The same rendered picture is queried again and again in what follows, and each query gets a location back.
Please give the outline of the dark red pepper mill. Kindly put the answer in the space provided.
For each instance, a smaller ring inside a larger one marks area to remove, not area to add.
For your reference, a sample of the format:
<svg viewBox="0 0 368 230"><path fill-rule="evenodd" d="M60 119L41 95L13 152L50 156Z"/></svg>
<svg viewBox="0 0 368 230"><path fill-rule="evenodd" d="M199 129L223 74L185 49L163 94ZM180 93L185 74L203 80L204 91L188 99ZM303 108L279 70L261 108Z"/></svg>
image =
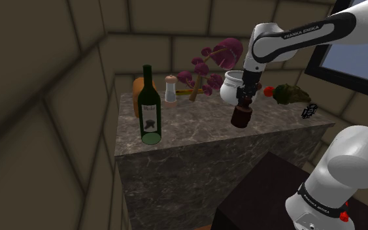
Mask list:
<svg viewBox="0 0 368 230"><path fill-rule="evenodd" d="M252 103L251 98L245 97L241 104L238 104L234 111L233 115L231 117L231 124L237 128L246 128L248 125L248 122L251 119L252 115L252 108L250 107L250 104Z"/></svg>

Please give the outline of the white ceramic pot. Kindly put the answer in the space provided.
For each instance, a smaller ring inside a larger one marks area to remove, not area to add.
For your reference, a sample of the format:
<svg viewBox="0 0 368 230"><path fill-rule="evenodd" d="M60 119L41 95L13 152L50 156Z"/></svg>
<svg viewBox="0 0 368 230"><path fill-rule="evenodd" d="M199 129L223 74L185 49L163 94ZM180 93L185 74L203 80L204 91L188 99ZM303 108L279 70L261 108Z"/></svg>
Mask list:
<svg viewBox="0 0 368 230"><path fill-rule="evenodd" d="M220 97L230 105L236 106L237 88L243 85L243 71L227 71L225 73L224 83L220 88Z"/></svg>

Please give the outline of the purple-leaved plant branch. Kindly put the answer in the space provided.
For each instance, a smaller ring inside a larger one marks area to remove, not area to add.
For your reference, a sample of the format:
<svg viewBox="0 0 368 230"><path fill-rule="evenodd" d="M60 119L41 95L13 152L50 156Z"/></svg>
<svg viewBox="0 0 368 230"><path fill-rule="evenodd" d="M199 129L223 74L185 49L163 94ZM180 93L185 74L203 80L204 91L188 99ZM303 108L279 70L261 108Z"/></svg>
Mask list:
<svg viewBox="0 0 368 230"><path fill-rule="evenodd" d="M199 93L212 95L214 90L219 90L224 83L221 75L210 73L208 61L213 61L219 68L230 71L239 61L243 53L243 45L234 38L226 38L219 42L214 48L205 47L201 50L201 57L194 57L191 63L196 79L192 78L190 71L178 73L179 82L187 85L192 92L189 100L194 102Z"/></svg>

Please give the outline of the green lettuce head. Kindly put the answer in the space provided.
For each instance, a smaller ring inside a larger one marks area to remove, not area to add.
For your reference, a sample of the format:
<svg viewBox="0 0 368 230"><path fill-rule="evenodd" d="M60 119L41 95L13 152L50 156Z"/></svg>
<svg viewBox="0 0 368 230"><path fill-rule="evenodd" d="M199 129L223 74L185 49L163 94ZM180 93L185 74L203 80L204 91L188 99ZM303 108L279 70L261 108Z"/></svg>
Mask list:
<svg viewBox="0 0 368 230"><path fill-rule="evenodd" d="M281 84L273 90L273 98L280 105L291 103L309 103L311 98L307 92L299 86Z"/></svg>

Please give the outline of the small black spiky object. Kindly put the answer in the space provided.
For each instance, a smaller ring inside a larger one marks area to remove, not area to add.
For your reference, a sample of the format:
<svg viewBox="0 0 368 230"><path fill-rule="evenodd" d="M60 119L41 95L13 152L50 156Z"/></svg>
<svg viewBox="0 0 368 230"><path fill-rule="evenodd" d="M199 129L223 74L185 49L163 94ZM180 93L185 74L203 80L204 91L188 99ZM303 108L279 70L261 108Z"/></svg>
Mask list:
<svg viewBox="0 0 368 230"><path fill-rule="evenodd" d="M315 112L317 111L318 109L318 105L317 104L310 104L308 105L301 113L301 117L302 119L308 119L310 118L312 115L315 114Z"/></svg>

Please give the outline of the yellow pencil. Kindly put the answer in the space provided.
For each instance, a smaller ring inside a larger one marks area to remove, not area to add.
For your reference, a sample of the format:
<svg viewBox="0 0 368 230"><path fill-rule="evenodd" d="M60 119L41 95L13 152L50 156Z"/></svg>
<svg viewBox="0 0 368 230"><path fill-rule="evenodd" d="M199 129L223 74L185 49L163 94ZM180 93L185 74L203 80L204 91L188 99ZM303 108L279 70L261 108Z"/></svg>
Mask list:
<svg viewBox="0 0 368 230"><path fill-rule="evenodd" d="M192 94L192 89L188 89L188 90L176 90L175 94L176 95L191 95ZM203 94L204 91L202 89L198 89L198 94Z"/></svg>

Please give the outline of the clear salt shaker tan top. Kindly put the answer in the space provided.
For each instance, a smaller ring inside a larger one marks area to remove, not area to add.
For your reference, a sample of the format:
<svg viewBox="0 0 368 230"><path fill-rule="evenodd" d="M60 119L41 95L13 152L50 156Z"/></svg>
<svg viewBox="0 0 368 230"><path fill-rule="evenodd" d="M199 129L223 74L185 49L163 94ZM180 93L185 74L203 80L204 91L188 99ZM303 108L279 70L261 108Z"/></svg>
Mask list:
<svg viewBox="0 0 368 230"><path fill-rule="evenodd" d="M177 83L177 77L169 75L165 77L165 107L173 108L177 104L175 84Z"/></svg>

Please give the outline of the green wine bottle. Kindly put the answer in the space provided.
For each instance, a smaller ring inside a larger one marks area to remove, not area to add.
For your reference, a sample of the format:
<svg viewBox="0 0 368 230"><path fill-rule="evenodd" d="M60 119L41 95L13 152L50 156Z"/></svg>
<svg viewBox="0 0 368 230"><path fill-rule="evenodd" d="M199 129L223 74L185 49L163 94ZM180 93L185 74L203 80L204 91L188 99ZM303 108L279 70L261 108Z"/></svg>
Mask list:
<svg viewBox="0 0 368 230"><path fill-rule="evenodd" d="M144 86L138 96L141 140L154 145L161 140L161 99L153 86L152 66L143 65Z"/></svg>

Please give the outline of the black-framed window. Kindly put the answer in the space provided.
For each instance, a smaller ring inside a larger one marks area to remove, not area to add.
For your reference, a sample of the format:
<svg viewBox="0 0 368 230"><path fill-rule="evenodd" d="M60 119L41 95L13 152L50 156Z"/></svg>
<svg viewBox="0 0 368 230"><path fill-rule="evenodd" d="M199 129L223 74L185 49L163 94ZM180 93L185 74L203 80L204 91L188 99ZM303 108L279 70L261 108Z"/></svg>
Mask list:
<svg viewBox="0 0 368 230"><path fill-rule="evenodd" d="M305 74L368 95L368 44L319 45Z"/></svg>

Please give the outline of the dark robot stand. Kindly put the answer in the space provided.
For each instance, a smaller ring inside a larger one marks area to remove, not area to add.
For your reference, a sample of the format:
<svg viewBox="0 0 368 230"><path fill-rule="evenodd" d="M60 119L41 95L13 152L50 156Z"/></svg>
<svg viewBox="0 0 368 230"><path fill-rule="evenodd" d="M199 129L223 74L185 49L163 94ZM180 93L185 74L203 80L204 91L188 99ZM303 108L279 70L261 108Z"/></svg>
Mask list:
<svg viewBox="0 0 368 230"><path fill-rule="evenodd" d="M349 222L328 218L297 194L305 185L310 196L324 206L348 204ZM297 230L295 219L313 213L315 229L368 230L368 206L352 198L355 190L336 181L321 163L312 174L272 153L267 153L218 206L211 230Z"/></svg>

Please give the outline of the orange-brown bread loaf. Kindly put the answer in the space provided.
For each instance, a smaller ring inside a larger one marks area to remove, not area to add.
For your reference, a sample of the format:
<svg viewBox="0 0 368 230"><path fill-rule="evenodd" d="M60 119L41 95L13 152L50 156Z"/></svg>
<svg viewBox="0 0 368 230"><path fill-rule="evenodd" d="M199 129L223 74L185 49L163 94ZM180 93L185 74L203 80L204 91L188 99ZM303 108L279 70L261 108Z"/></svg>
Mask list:
<svg viewBox="0 0 368 230"><path fill-rule="evenodd" d="M142 89L144 88L144 78L138 77L133 81L133 106L135 116L139 117L138 97Z"/></svg>

